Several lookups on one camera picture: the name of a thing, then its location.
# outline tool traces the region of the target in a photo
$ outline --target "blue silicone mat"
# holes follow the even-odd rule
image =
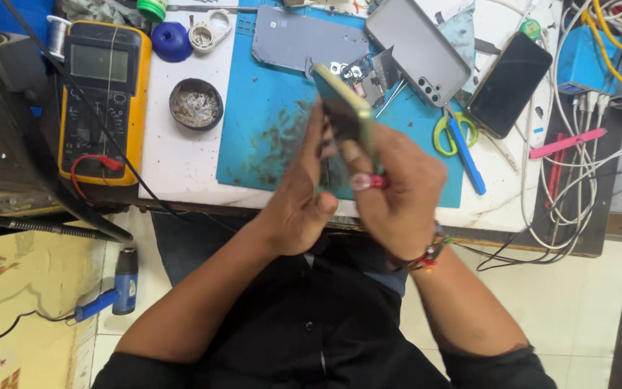
[[[261,4],[280,6],[272,0],[239,1],[242,6]],[[294,8],[294,12],[364,29],[365,19],[349,14],[311,7]],[[303,138],[309,109],[316,100],[316,86],[300,71],[257,61],[251,54],[255,26],[256,14],[238,14],[216,178],[223,184],[274,190]],[[446,165],[448,182],[438,206],[459,208],[460,159],[440,155],[433,146],[433,129],[441,117],[440,109],[425,105],[408,87],[377,121],[402,131]],[[446,145],[445,132],[442,137]],[[340,199],[352,199],[348,173],[338,156],[330,160],[329,189]]]

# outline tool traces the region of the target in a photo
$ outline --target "yellow-green scissors handle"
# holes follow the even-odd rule
[[[448,117],[448,114],[446,113],[446,115],[443,116],[441,120],[438,120],[438,123],[436,124],[436,130],[433,131],[433,146],[436,148],[436,151],[438,151],[442,155],[451,156],[451,155],[455,155],[458,153],[458,147],[455,146],[455,140],[453,139],[453,136],[450,134],[450,131],[447,131],[448,119],[449,117]],[[471,141],[469,141],[469,143],[467,143],[467,146],[468,147],[474,146],[474,143],[477,143],[477,138],[479,137],[479,130],[477,130],[477,127],[474,125],[474,123],[472,123],[470,119],[466,118],[462,112],[455,112],[455,121],[458,122],[458,127],[460,127],[460,132],[462,132],[462,136],[465,139],[467,139],[467,133],[462,129],[462,123],[469,126],[469,128],[472,131],[472,139]],[[448,136],[448,143],[450,143],[449,152],[445,151],[440,144],[440,133],[443,132],[444,129],[446,130],[445,133]]]

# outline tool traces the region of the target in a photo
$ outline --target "white table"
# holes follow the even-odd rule
[[[238,0],[219,0],[218,5],[236,5]],[[427,15],[435,20],[436,12],[441,11],[445,17],[454,7],[466,1],[451,0],[417,0]],[[510,4],[525,9],[527,0],[509,0]],[[194,5],[193,0],[175,0],[170,4]],[[335,10],[355,12],[349,0],[323,0],[320,6]],[[530,17],[539,21],[542,27],[555,22],[560,24],[560,13],[563,2],[558,0],[540,0],[532,10]],[[189,15],[194,15],[197,23],[202,13],[168,12],[167,22],[180,22],[189,27]],[[476,0],[474,14],[475,36],[490,41],[501,48],[511,33],[517,30],[521,16],[503,5],[488,0]],[[236,23],[236,15],[230,15],[232,25]],[[550,51],[555,56],[558,41],[558,29],[548,29]],[[243,208],[263,208],[272,196],[272,192],[222,185],[215,178],[220,149],[222,121],[210,131],[200,133],[179,126],[172,119],[168,108],[168,97],[172,88],[184,78],[194,77],[212,83],[227,101],[227,86],[234,31],[230,33],[209,54],[193,54],[184,62],[171,64],[162,61],[153,54],[148,92],[147,121],[143,150],[143,178],[155,194],[163,200],[183,201],[197,204],[219,206],[235,206]],[[483,73],[478,74],[481,80],[485,69],[492,61],[491,56],[477,53],[476,67]],[[531,144],[543,142],[546,127],[551,113],[551,87],[548,75],[542,81],[533,97],[533,106],[544,111],[540,119],[536,113],[531,117],[532,129],[543,128],[544,132],[534,134]],[[527,111],[518,121],[518,126],[527,128]],[[466,174],[462,182],[462,205],[460,208],[437,208],[436,216],[443,225],[453,227],[479,228],[495,231],[519,231],[524,227],[520,194],[522,189],[521,175],[515,173],[506,160],[497,152],[494,145],[480,137],[472,148],[471,154],[481,172],[487,186],[487,193],[478,196]],[[521,166],[524,142],[516,132],[505,138],[506,146],[512,151],[518,165]],[[527,180],[524,183],[525,211],[531,219],[536,202],[539,181],[539,161],[528,164]],[[141,188],[139,197],[149,199],[148,193]],[[341,200],[337,211],[338,216],[357,216],[354,201]]]

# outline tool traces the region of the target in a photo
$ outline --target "left hand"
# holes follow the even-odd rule
[[[311,109],[306,136],[268,205],[250,223],[270,247],[271,254],[297,255],[310,249],[337,210],[332,193],[316,193],[321,178],[324,137],[323,106]]]

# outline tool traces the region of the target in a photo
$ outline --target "white tiled floor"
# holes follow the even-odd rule
[[[118,335],[170,288],[150,215],[131,208],[129,213],[116,215],[115,222],[135,236],[140,261],[137,306],[127,316],[113,316],[108,310],[100,314],[93,379],[116,347]],[[482,260],[470,251],[455,250],[470,269]],[[118,245],[108,243],[103,290],[111,288],[118,251]],[[502,255],[520,259],[539,256],[515,250]],[[520,323],[559,389],[608,386],[622,307],[622,243],[606,242],[603,255],[596,259],[570,257],[552,265],[505,267],[478,276]],[[411,280],[402,301],[401,323],[405,337],[445,372]]]

